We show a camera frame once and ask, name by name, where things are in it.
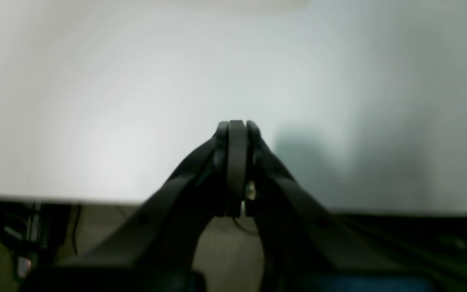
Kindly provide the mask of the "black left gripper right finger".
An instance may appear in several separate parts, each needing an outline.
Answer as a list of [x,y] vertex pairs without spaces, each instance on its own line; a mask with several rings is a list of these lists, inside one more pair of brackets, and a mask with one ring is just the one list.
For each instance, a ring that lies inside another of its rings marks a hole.
[[262,292],[431,292],[433,280],[391,259],[307,193],[252,121],[238,122],[245,189],[264,253]]

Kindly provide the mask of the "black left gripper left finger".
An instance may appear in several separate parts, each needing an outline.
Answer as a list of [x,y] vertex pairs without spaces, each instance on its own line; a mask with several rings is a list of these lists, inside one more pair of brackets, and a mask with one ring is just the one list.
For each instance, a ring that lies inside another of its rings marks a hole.
[[73,260],[34,270],[21,292],[204,292],[192,270],[213,217],[238,216],[238,122],[220,122],[164,185],[107,239]]

